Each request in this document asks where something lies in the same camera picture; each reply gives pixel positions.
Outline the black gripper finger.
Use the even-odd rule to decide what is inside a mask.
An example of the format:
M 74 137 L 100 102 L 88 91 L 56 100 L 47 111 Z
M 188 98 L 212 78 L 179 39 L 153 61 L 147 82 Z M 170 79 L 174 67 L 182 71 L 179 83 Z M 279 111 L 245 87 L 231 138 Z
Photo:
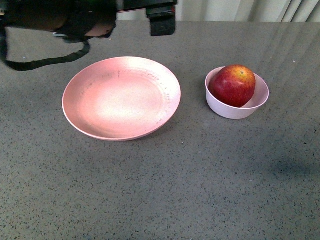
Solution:
M 177 0 L 150 0 L 146 16 L 150 22 L 152 37 L 170 36 L 176 31 Z

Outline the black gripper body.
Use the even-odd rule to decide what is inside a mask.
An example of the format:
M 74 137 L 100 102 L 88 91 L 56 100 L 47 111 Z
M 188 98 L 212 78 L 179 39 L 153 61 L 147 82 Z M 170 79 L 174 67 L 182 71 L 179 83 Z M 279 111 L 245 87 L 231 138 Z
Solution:
M 66 22 L 54 35 L 66 41 L 109 38 L 120 12 L 145 9 L 149 0 L 74 0 Z

